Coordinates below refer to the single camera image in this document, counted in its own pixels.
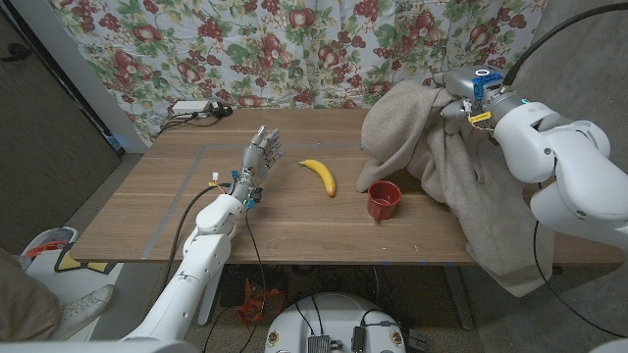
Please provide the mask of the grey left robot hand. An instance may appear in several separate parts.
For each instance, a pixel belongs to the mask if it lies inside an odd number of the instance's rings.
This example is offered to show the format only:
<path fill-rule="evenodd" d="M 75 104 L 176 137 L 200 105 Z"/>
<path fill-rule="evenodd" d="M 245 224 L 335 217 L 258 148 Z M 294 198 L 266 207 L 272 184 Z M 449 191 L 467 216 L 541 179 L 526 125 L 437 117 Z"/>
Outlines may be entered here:
<path fill-rule="evenodd" d="M 282 157 L 280 130 L 261 126 L 242 154 L 241 167 L 228 194 L 243 202 L 261 186 L 268 172 Z"/>

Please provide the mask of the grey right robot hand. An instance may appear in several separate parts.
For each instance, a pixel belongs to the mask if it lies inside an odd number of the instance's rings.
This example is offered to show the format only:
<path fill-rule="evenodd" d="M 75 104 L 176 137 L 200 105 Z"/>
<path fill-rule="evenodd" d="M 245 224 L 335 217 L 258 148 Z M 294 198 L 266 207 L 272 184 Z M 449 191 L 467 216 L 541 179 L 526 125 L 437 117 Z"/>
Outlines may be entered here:
<path fill-rule="evenodd" d="M 503 88 L 503 79 L 502 72 L 488 66 L 434 74 L 434 83 L 454 96 L 441 115 L 448 120 L 466 121 L 478 129 L 495 129 L 507 113 L 527 103 L 521 94 Z"/>

